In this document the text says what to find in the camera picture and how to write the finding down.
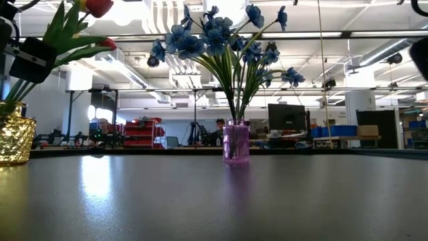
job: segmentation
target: red shelving unit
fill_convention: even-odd
[[[124,126],[124,147],[139,149],[164,149],[162,143],[155,143],[156,137],[163,137],[165,131],[157,127],[158,119],[126,122]]]

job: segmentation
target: desk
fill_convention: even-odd
[[[244,170],[221,155],[31,159],[1,168],[0,240],[428,240],[426,170],[360,155],[254,155]]]
[[[377,141],[381,139],[381,136],[373,136],[373,137],[332,137],[332,141],[338,142],[338,148],[345,149],[347,141],[374,141],[374,148],[377,148]],[[324,145],[319,144],[320,142],[329,142],[330,137],[318,137],[314,138],[314,147],[315,148],[325,148]]]

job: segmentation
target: red tulip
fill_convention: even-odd
[[[106,40],[102,41],[102,42],[100,43],[100,46],[110,47],[112,50],[115,50],[116,48],[118,48],[118,47],[116,46],[116,44],[114,43],[114,41],[113,41],[112,39],[110,39],[110,38],[108,38],[108,39],[106,39]]]
[[[96,18],[104,16],[112,6],[112,0],[86,0],[86,9]]]

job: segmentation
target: chair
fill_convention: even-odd
[[[177,137],[167,137],[167,149],[174,149],[181,146]]]

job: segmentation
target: ceiling light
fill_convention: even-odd
[[[193,92],[192,89],[156,89],[155,92]]]
[[[427,30],[414,30],[414,31],[354,31],[351,37],[385,37],[385,36],[400,36],[400,37],[414,37],[414,36],[427,36]]]
[[[340,37],[342,32],[323,32],[322,37]],[[320,37],[320,32],[306,32],[306,33],[262,33],[262,39],[271,38],[299,38],[299,37]]]

